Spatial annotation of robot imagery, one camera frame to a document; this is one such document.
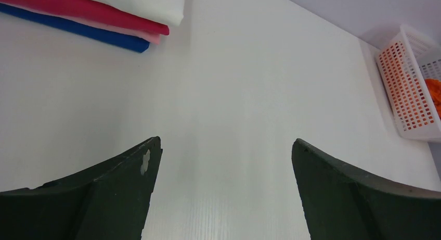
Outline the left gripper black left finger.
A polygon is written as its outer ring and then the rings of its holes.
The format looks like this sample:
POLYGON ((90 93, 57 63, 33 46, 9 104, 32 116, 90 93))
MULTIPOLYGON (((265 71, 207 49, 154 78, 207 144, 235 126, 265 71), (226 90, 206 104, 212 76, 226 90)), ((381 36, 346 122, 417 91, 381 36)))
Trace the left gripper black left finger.
POLYGON ((1 239, 141 239, 162 153, 155 136, 37 188, 1 192, 1 239))

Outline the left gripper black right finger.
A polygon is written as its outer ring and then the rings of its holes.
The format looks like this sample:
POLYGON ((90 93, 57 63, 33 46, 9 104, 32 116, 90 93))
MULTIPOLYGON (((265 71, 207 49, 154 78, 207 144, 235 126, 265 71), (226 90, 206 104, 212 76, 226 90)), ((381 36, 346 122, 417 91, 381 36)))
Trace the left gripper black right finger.
POLYGON ((440 239, 440 192, 380 177, 300 138, 292 166, 311 239, 440 239))

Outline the orange t-shirt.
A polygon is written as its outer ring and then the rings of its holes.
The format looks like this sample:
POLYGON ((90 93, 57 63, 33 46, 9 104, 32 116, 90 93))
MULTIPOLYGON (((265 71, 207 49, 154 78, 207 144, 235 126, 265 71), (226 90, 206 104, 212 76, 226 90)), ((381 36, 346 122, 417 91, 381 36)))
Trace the orange t-shirt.
POLYGON ((425 79, 425 84, 434 103, 438 116, 441 118, 441 81, 437 79, 425 79))

